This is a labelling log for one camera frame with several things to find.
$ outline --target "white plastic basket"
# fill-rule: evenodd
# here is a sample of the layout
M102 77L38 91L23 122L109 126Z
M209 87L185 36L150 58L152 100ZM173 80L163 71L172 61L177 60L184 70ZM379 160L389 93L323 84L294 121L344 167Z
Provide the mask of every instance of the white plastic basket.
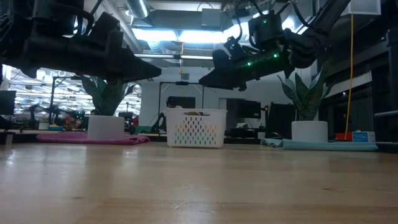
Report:
M168 109L167 144L173 147L223 147L226 113L226 110Z

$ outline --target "teal towel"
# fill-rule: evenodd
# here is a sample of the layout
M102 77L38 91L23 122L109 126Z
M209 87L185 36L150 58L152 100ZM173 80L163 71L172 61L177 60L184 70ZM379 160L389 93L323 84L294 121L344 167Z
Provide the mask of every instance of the teal towel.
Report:
M261 139L261 144L280 149L325 150L325 151L376 151L374 142L300 142L289 139Z

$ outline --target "pink cloth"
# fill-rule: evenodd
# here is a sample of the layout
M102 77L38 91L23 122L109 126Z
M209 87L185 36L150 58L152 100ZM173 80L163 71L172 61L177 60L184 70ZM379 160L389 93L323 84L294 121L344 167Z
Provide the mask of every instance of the pink cloth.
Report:
M39 142L80 143L80 144L119 144L135 145L149 142L146 136L132 136L125 134L122 140L87 140L87 133L68 132L55 134L40 134L36 136Z

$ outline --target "wooden tabletop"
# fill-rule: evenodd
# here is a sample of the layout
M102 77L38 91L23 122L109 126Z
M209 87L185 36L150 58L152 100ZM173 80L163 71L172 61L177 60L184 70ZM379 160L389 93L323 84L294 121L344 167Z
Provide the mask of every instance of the wooden tabletop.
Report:
M398 223L398 155L0 146L0 223Z

